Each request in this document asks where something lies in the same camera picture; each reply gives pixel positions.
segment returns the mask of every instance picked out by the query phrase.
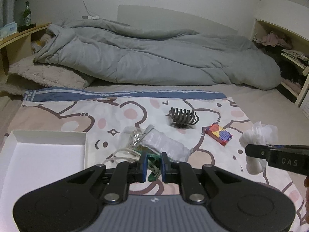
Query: bottle label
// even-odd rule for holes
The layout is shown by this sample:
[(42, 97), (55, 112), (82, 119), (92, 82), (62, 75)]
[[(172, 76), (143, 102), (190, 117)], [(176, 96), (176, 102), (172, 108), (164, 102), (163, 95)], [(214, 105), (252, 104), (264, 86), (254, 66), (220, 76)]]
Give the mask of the bottle label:
[(31, 15), (27, 15), (24, 19), (24, 23), (26, 26), (31, 25)]

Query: beige fluffy cushion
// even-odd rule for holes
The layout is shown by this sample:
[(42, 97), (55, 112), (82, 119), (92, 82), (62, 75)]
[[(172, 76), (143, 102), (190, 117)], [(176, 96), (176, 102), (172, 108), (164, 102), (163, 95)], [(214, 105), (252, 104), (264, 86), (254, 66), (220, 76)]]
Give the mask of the beige fluffy cushion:
[(22, 95), (25, 90), (44, 87), (68, 87), (84, 89), (94, 80), (93, 77), (68, 67), (33, 62), (29, 56), (9, 67), (4, 90)]

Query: white plastic package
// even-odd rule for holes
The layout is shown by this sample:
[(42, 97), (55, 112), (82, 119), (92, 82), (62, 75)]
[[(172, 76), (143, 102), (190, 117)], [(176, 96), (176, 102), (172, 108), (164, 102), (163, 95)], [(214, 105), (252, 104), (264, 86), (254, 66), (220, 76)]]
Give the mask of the white plastic package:
[(167, 156), (174, 161), (187, 162), (190, 154), (193, 152), (193, 148), (188, 149), (182, 143), (167, 137), (164, 133), (154, 128), (145, 134), (139, 144), (149, 148), (157, 154), (166, 152)]
[[(243, 148), (248, 144), (255, 145), (275, 145), (278, 144), (278, 129), (274, 125), (262, 125), (261, 121), (256, 122), (251, 130), (247, 130), (239, 138), (239, 142)], [(267, 161), (265, 159), (258, 159), (253, 157), (246, 157), (247, 171), (249, 174), (262, 173), (266, 166)]]

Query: green glass bottle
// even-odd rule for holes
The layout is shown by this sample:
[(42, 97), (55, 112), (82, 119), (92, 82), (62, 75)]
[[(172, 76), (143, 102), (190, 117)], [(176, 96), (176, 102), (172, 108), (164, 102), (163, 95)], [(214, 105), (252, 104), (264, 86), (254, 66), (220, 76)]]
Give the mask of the green glass bottle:
[(31, 10), (28, 1), (26, 2), (26, 8), (24, 11), (24, 25), (26, 26), (31, 25)]

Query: red and yellow box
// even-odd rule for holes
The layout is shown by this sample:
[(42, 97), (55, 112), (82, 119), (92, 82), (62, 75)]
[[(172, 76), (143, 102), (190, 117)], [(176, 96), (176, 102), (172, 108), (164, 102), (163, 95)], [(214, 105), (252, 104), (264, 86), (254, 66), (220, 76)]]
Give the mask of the red and yellow box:
[(232, 134), (216, 123), (213, 123), (211, 126), (207, 127), (205, 132), (223, 146), (225, 146), (233, 137)]

